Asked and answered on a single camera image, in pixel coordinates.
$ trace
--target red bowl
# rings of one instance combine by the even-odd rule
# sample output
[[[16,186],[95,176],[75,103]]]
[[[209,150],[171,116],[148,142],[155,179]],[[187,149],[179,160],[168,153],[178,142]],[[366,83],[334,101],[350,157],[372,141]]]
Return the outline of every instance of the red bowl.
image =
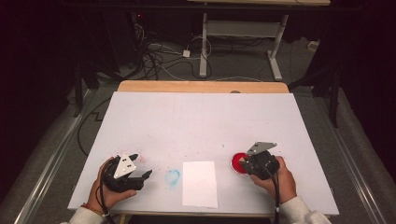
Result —
[[[246,157],[247,154],[245,152],[238,152],[235,155],[233,155],[233,159],[231,160],[231,167],[233,167],[233,169],[241,175],[245,175],[247,174],[246,170],[244,169],[244,167],[241,166],[241,164],[239,163],[239,160],[241,158]]]

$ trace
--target white sleeve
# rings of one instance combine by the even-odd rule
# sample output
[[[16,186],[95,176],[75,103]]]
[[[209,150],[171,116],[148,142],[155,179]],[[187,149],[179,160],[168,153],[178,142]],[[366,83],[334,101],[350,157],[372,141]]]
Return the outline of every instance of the white sleeve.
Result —
[[[300,197],[295,197],[280,205],[280,212],[293,224],[328,224],[331,223],[319,211],[312,212]]]
[[[72,216],[69,222],[63,222],[61,224],[100,224],[103,218],[90,209],[80,207],[76,213]]]

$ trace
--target desk leg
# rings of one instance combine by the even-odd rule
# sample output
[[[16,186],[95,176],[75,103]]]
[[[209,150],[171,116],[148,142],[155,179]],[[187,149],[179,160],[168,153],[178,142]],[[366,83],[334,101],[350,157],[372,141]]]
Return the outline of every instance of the desk leg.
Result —
[[[286,22],[288,21],[288,17],[289,17],[289,15],[284,15],[282,18],[282,22],[279,24],[279,27],[278,27],[277,33],[276,33],[274,49],[267,51],[268,60],[270,61],[271,69],[273,71],[274,78],[276,81],[282,80],[282,76],[280,75],[280,71],[279,71],[279,66],[277,66],[277,62],[276,62],[276,53],[277,53],[277,50],[279,49],[280,41],[282,40],[282,35],[283,35],[283,32],[285,31]]]
[[[206,37],[207,37],[207,13],[204,13],[204,20],[202,24],[202,51],[201,61],[199,65],[199,76],[206,77],[206,63],[207,63],[207,49],[206,49]]]

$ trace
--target bracelet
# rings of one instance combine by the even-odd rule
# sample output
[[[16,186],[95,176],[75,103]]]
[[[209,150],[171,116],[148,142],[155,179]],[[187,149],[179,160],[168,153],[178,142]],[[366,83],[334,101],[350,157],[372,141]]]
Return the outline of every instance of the bracelet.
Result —
[[[105,215],[103,212],[99,212],[98,210],[96,210],[96,209],[90,207],[87,203],[82,204],[81,207],[93,211],[94,213],[96,213],[96,214],[99,215],[100,217],[103,217],[103,216]]]

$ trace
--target blue paint smudge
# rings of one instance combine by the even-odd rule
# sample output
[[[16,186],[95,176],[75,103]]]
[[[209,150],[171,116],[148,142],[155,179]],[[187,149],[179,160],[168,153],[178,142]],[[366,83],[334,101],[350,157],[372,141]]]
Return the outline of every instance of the blue paint smudge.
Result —
[[[178,170],[170,170],[165,175],[165,181],[170,186],[174,186],[177,184],[177,181],[180,179],[180,172]]]

